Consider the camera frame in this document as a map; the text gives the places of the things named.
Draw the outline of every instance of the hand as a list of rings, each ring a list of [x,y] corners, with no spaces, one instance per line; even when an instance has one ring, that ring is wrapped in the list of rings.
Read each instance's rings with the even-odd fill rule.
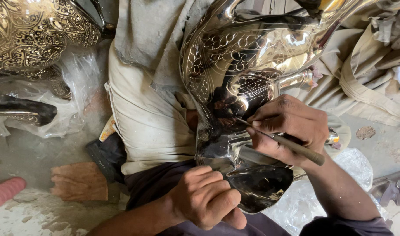
[[[241,194],[231,189],[219,171],[210,166],[197,166],[182,175],[178,185],[167,194],[174,215],[190,220],[197,227],[210,230],[220,221],[243,229],[246,218],[237,207]]]
[[[252,138],[254,149],[288,165],[303,167],[316,164],[256,130],[267,134],[288,134],[298,138],[303,146],[325,154],[324,144],[329,136],[327,114],[305,105],[292,96],[281,95],[267,102],[247,121],[252,124],[252,128],[248,127],[246,131]]]

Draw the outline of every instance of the handle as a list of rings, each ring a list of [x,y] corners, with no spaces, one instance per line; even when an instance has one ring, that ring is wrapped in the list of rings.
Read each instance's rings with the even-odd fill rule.
[[[323,155],[314,152],[308,148],[305,148],[304,146],[301,146],[295,142],[292,142],[285,137],[282,137],[278,134],[274,134],[274,137],[272,139],[290,148],[290,150],[305,156],[306,158],[308,158],[313,163],[319,166],[323,165],[325,162],[325,157]]]

